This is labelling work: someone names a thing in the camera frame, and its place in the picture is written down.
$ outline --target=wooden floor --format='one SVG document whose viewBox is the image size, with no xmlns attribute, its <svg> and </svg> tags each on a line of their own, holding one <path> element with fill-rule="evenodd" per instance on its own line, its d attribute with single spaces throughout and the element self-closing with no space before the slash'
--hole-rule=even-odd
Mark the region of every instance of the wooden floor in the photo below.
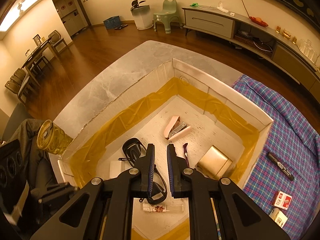
<svg viewBox="0 0 320 240">
<path fill-rule="evenodd" d="M 53 68 L 45 67 L 39 80 L 37 96 L 27 98 L 29 113 L 38 119 L 55 119 L 67 103 L 95 76 L 121 56 L 145 41 L 154 40 L 189 49 L 215 60 L 262 82 L 277 91 L 306 117 L 320 132 L 320 109 L 304 88 L 281 70 L 260 60 L 255 54 L 237 50 L 228 42 L 211 35 L 192 31 L 185 37 L 184 30 L 172 27 L 165 34 L 163 26 L 138 31 L 134 24 L 121 30 L 106 30 L 104 26 L 88 28 L 73 38 L 70 49 L 60 54 L 60 61 L 52 60 Z"/>
</svg>

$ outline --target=white flower pot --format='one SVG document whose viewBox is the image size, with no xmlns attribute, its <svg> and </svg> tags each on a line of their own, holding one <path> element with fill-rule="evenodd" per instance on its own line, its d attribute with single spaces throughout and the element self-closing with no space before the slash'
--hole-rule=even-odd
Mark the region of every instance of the white flower pot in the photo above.
<svg viewBox="0 0 320 240">
<path fill-rule="evenodd" d="M 146 30 L 153 26 L 153 17 L 149 5 L 135 8 L 131 13 L 138 30 Z"/>
</svg>

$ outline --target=blue basket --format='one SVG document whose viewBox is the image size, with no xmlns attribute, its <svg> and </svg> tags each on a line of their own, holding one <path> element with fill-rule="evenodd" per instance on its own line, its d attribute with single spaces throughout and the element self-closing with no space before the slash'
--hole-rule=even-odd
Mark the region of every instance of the blue basket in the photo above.
<svg viewBox="0 0 320 240">
<path fill-rule="evenodd" d="M 103 23 L 104 23 L 104 26 L 106 27 L 106 29 L 114 29 L 114 28 L 121 25 L 121 21 L 120 21 L 119 16 L 110 17 L 109 19 L 103 21 Z"/>
</svg>

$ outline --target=yellow lid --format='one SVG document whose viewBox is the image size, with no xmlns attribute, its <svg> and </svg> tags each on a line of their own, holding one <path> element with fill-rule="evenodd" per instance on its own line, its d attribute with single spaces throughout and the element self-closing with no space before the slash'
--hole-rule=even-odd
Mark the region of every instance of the yellow lid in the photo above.
<svg viewBox="0 0 320 240">
<path fill-rule="evenodd" d="M 52 138 L 53 133 L 53 122 L 51 120 L 46 120 L 42 124 L 37 138 L 37 145 L 40 150 L 46 149 L 50 140 Z"/>
</svg>

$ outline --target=speaker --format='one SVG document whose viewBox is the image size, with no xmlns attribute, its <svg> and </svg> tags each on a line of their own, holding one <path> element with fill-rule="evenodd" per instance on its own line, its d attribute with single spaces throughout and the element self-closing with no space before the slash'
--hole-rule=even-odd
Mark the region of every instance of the speaker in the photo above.
<svg viewBox="0 0 320 240">
<path fill-rule="evenodd" d="M 20 143 L 14 140 L 0 147 L 0 207 L 11 214 L 26 186 Z"/>
</svg>

